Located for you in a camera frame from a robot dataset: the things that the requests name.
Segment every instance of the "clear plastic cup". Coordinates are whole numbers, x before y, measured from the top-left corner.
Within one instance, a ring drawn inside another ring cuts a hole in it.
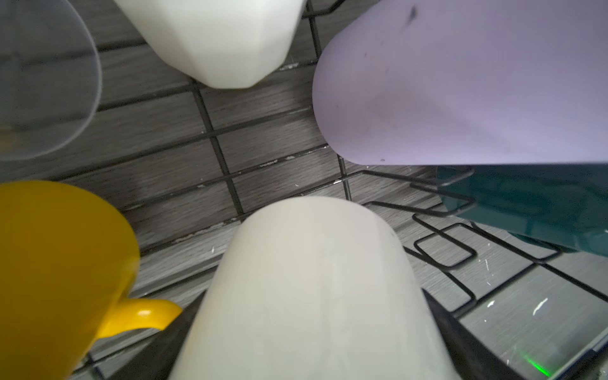
[[[101,88],[95,44],[67,0],[0,0],[0,161],[75,139]]]

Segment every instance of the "metal wire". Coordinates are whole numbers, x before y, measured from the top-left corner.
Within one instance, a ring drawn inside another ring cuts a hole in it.
[[[345,2],[345,0],[337,0],[334,4],[332,4],[331,6],[329,6],[326,9],[314,10],[311,0],[307,1],[306,12],[303,14],[302,18],[303,19],[308,18],[311,36],[313,39],[313,45],[314,45],[314,49],[315,49],[315,53],[316,53],[316,60],[286,64],[286,65],[280,67],[278,69],[278,71],[296,70],[301,67],[307,67],[307,66],[316,64],[317,60],[320,57],[321,50],[322,50],[319,32],[318,32],[317,26],[316,26],[316,17],[325,16],[325,15],[329,15],[329,14],[333,13],[344,2]],[[101,45],[101,46],[98,46],[97,49],[100,52],[106,52],[106,51],[110,51],[110,50],[123,49],[125,47],[140,46],[145,43],[146,42],[142,39],[136,39],[136,40],[130,40],[130,41],[121,41],[119,43]],[[229,219],[223,221],[222,223],[216,224],[214,226],[210,226],[210,227],[207,227],[202,230],[199,229],[196,231],[191,231],[191,232],[185,233],[184,236],[186,236],[186,235],[190,235],[191,233],[195,233],[195,234],[204,233],[208,230],[212,230],[212,229],[215,229],[215,228],[218,228],[221,226],[227,226],[232,223],[237,223],[239,221],[246,219],[249,215],[251,215],[252,213],[254,213],[254,211],[256,211],[256,210],[251,210],[251,211],[245,212],[243,210],[243,207],[241,205],[241,199],[232,182],[233,178],[235,178],[237,176],[241,176],[243,174],[261,170],[262,168],[268,168],[273,165],[278,165],[278,164],[288,161],[288,160],[299,159],[303,156],[314,153],[316,151],[326,149],[328,146],[327,144],[318,145],[316,147],[307,148],[307,149],[304,149],[304,150],[301,150],[298,152],[293,152],[286,156],[278,157],[269,162],[263,162],[258,165],[254,165],[252,167],[248,167],[248,168],[236,171],[236,172],[230,172],[230,170],[226,164],[226,158],[224,157],[222,149],[219,145],[217,136],[219,136],[220,134],[224,134],[224,133],[228,133],[231,131],[240,130],[240,129],[244,129],[244,128],[255,128],[257,125],[260,125],[264,122],[268,122],[270,120],[281,120],[281,119],[288,119],[291,117],[300,117],[304,112],[311,112],[312,107],[308,106],[308,107],[303,107],[303,108],[292,109],[289,111],[279,112],[279,113],[276,113],[273,115],[260,117],[255,120],[248,120],[246,122],[237,123],[234,125],[222,126],[222,128],[216,130],[213,126],[209,113],[207,112],[207,109],[205,106],[205,101],[204,101],[204,96],[201,94],[201,91],[200,91],[200,89],[202,89],[202,88],[204,88],[204,85],[202,85],[201,83],[197,82],[194,79],[191,79],[190,83],[185,86],[175,87],[172,89],[165,89],[162,91],[157,91],[157,92],[153,92],[150,94],[141,95],[139,97],[134,97],[134,98],[130,98],[127,100],[121,100],[119,102],[106,103],[104,105],[101,105],[98,109],[99,111],[106,111],[108,109],[113,109],[113,108],[118,108],[118,107],[131,105],[131,104],[135,104],[135,103],[145,102],[145,101],[149,101],[149,100],[153,100],[153,99],[157,99],[157,98],[168,97],[171,95],[185,93],[185,92],[191,92],[195,98],[195,102],[198,107],[198,111],[200,113],[200,116],[201,116],[202,121],[204,122],[204,126],[205,126],[205,131],[200,136],[180,140],[178,142],[174,142],[171,144],[161,145],[161,146],[154,147],[152,149],[145,150],[143,152],[140,152],[140,153],[137,153],[137,154],[134,154],[131,156],[121,157],[120,159],[116,159],[113,161],[107,161],[102,164],[81,168],[78,171],[65,173],[61,176],[58,176],[56,178],[51,178],[51,179],[55,180],[55,181],[64,180],[71,176],[87,173],[87,172],[90,172],[93,170],[98,170],[101,168],[111,167],[113,165],[118,165],[123,162],[133,160],[135,158],[148,156],[148,155],[151,155],[154,153],[158,153],[160,151],[175,149],[177,147],[195,143],[200,140],[209,139],[213,146],[213,150],[215,152],[215,157],[218,161],[219,167],[221,168],[222,176],[211,179],[211,180],[202,181],[199,184],[184,187],[179,190],[174,190],[170,193],[165,193],[165,194],[161,194],[159,196],[155,196],[153,198],[145,199],[143,201],[138,202],[137,204],[127,205],[122,209],[123,212],[133,210],[133,209],[136,209],[136,208],[139,208],[142,206],[147,206],[149,204],[153,204],[155,202],[164,201],[164,200],[173,198],[175,196],[179,196],[179,195],[183,195],[185,193],[191,192],[191,191],[195,191],[197,188],[200,188],[200,187],[210,186],[210,185],[217,184],[220,182],[225,182],[230,191],[230,195],[232,197],[233,204],[237,211],[237,215],[234,216],[233,218],[229,218]],[[475,309],[475,307],[477,305],[484,303],[491,297],[494,297],[497,293],[499,293],[503,289],[509,287],[509,285],[513,284],[514,282],[516,282],[523,276],[528,275],[534,268],[536,268],[538,266],[542,266],[543,268],[548,269],[552,273],[560,276],[563,279],[566,279],[570,283],[573,283],[574,285],[580,287],[581,289],[595,295],[599,299],[601,299],[605,302],[608,302],[608,295],[606,295],[602,292],[599,292],[597,289],[594,289],[584,283],[581,283],[579,280],[561,272],[560,270],[558,270],[550,265],[550,262],[552,260],[554,260],[558,256],[562,255],[562,253],[559,251],[559,249],[556,250],[555,254],[552,254],[548,257],[536,258],[536,257],[533,257],[530,254],[518,249],[517,247],[514,247],[514,246],[508,244],[507,242],[495,237],[494,235],[491,235],[490,233],[485,232],[484,230],[482,230],[481,228],[476,226],[474,223],[471,223],[471,225],[472,225],[472,227],[471,227],[467,224],[456,222],[448,227],[445,227],[442,229],[437,229],[437,228],[431,226],[429,223],[426,223],[425,221],[423,221],[421,218],[421,215],[443,218],[443,217],[447,217],[447,216],[457,215],[461,212],[469,210],[472,207],[475,207],[474,199],[469,198],[469,197],[464,197],[462,195],[449,193],[449,192],[446,192],[441,189],[444,186],[453,184],[461,179],[464,179],[464,178],[472,175],[474,172],[472,168],[468,168],[468,167],[459,168],[458,170],[460,171],[460,173],[458,175],[456,175],[452,178],[449,178],[447,180],[437,181],[436,179],[422,178],[422,177],[418,177],[418,176],[402,176],[402,175],[398,175],[398,174],[383,173],[381,171],[373,171],[373,170],[359,170],[359,171],[349,174],[349,173],[347,173],[347,168],[346,168],[344,159],[342,157],[338,156],[337,161],[338,161],[338,165],[340,168],[340,176],[337,176],[335,178],[329,178],[321,184],[311,185],[307,188],[303,188],[295,194],[291,194],[289,196],[284,196],[281,198],[274,199],[272,202],[281,200],[283,198],[292,197],[292,196],[308,195],[310,193],[314,193],[316,191],[319,191],[319,190],[322,190],[324,188],[328,188],[328,187],[331,187],[334,185],[338,185],[340,183],[342,184],[342,186],[344,188],[344,195],[345,195],[346,199],[352,200],[349,181],[354,178],[360,177],[360,176],[371,176],[371,177],[375,177],[375,178],[386,178],[386,179],[392,179],[395,181],[409,182],[410,186],[412,188],[417,189],[421,192],[428,192],[431,194],[441,195],[441,196],[450,196],[450,197],[465,201],[464,205],[457,208],[456,210],[451,210],[449,212],[436,210],[436,208],[439,205],[435,205],[433,207],[428,207],[426,209],[421,209],[421,208],[417,208],[417,207],[404,206],[404,205],[393,204],[393,203],[382,202],[382,201],[369,201],[364,204],[364,206],[384,207],[384,208],[399,210],[399,211],[403,211],[403,212],[415,213],[412,216],[412,219],[414,220],[414,222],[416,222],[417,224],[423,226],[426,230],[428,230],[429,234],[424,237],[421,237],[420,239],[418,239],[414,242],[413,246],[415,249],[404,247],[404,250],[408,254],[410,254],[420,260],[423,260],[427,264],[432,265],[435,268],[439,269],[442,273],[445,274],[445,276],[450,281],[452,281],[465,294],[467,294],[469,296],[469,300],[466,303],[464,303],[463,305],[459,306],[456,310],[453,310],[451,312],[452,315],[455,316],[456,318],[462,318],[463,316],[467,315],[473,309]],[[500,246],[514,252],[515,254],[526,258],[527,260],[530,261],[530,264],[528,266],[526,266],[525,268],[523,268],[521,271],[519,271],[517,274],[515,274],[514,276],[510,277],[508,280],[503,282],[501,285],[497,286],[492,291],[485,294],[483,297],[477,298],[477,296],[474,294],[474,292],[471,289],[469,289],[467,286],[465,286],[460,280],[458,280],[456,278],[456,276],[452,273],[452,271],[457,270],[458,268],[461,268],[462,266],[469,263],[471,260],[474,260],[475,257],[477,257],[477,252],[473,248],[467,246],[465,243],[458,241],[457,239],[455,239],[454,237],[452,237],[448,233],[446,233],[447,231],[449,231],[453,228],[456,228],[456,227],[464,227],[465,229],[467,229],[468,231],[470,231],[472,233],[475,233],[483,238],[491,240],[491,241],[499,244]],[[442,263],[438,262],[437,259],[431,257],[431,255],[421,247],[421,243],[423,243],[424,241],[429,240],[433,237],[440,237],[442,239],[445,239],[447,242],[453,243],[456,246],[462,248],[463,250],[468,252],[469,255],[457,263],[450,264],[450,265],[442,264]],[[147,254],[156,252],[160,249],[166,248],[167,246],[171,246],[173,244],[176,244],[175,240],[162,241],[160,243],[155,244],[154,246],[148,247],[145,251],[142,252],[142,255],[147,255]],[[200,266],[200,269],[195,270],[194,273],[191,273],[190,275],[188,275],[186,277],[180,277],[175,282],[171,282],[161,288],[156,288],[152,291],[145,291],[145,290],[140,291],[137,295],[140,297],[151,297],[160,292],[164,292],[168,289],[171,289],[171,288],[177,287],[181,284],[187,283],[193,279],[200,278],[200,277],[203,277],[206,275],[210,275],[210,274],[214,273],[215,269],[217,268],[218,262],[219,262],[219,258],[214,263],[206,263],[205,265]],[[111,354],[108,354],[108,355],[98,358],[96,360],[93,360],[93,357],[90,354],[87,354],[86,360],[85,360],[83,366],[80,367],[78,370],[74,371],[74,374],[79,374],[79,373],[83,373],[84,371],[88,371],[95,379],[105,380],[103,373],[98,369],[98,366],[100,364],[102,364],[110,359],[113,359],[114,357],[116,357],[117,355],[121,354],[122,352],[124,352],[126,350],[147,344],[147,342],[149,342],[150,339],[153,339],[153,337],[154,336],[146,337],[136,343],[130,344],[126,347],[123,347],[120,350],[117,350]]]

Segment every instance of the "mug handle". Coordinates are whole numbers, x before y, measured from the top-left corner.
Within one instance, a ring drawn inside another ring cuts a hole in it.
[[[181,307],[167,300],[122,299],[110,310],[95,338],[107,338],[137,328],[164,330],[181,312]]]

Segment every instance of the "teal mug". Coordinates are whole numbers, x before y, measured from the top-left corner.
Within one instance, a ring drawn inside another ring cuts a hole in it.
[[[444,189],[475,198],[460,217],[563,252],[608,256],[608,165],[484,165]],[[458,173],[439,167],[438,179]],[[464,201],[442,197],[448,210]]]

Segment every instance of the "white mug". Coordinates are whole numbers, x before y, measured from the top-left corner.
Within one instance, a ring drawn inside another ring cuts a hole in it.
[[[334,198],[250,216],[170,380],[458,379],[398,237]]]

